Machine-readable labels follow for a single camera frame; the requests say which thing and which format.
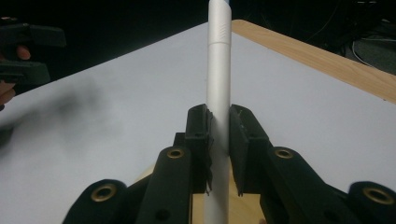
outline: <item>finger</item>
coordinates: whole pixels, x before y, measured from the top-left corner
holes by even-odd
[[[14,89],[4,92],[0,95],[0,105],[4,105],[8,103],[15,96]]]
[[[14,83],[6,83],[3,80],[0,82],[0,95],[3,95],[5,92],[12,90],[14,88]]]
[[[17,46],[17,55],[22,60],[29,60],[31,56],[29,49],[24,45]]]

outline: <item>black clamp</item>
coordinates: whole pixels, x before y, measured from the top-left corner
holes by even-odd
[[[0,50],[6,61],[0,62],[0,79],[8,83],[41,85],[50,82],[44,63],[21,62],[16,54],[18,44],[33,42],[36,45],[65,47],[64,31],[57,27],[2,21]]]

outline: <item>dark background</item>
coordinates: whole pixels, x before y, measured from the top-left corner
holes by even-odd
[[[395,2],[231,0],[231,7],[234,20],[347,56],[351,41],[368,32],[395,37]],[[14,0],[2,3],[0,16],[64,29],[64,49],[28,44],[31,60],[46,63],[51,79],[57,80],[207,22],[207,11],[207,0]]]

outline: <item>white surface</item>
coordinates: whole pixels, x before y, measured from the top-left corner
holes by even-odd
[[[206,104],[213,113],[210,148],[212,188],[204,197],[204,223],[228,223],[229,110],[231,87],[231,9],[223,0],[210,0],[208,23]]]
[[[91,183],[130,185],[205,102],[207,25],[16,97],[0,147],[0,223],[61,223]],[[232,103],[330,185],[396,190],[396,105],[233,35]]]

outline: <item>brass grommet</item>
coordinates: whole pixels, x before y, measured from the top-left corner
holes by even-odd
[[[276,149],[275,154],[282,159],[291,159],[293,157],[293,154],[287,150],[287,149]]]
[[[363,193],[367,198],[376,203],[382,203],[385,205],[391,205],[395,203],[393,197],[382,189],[364,188]]]
[[[116,192],[117,187],[114,184],[104,184],[92,192],[91,199],[94,202],[101,203],[112,198]]]
[[[184,156],[184,151],[179,148],[174,148],[168,151],[166,154],[169,158],[178,159]]]

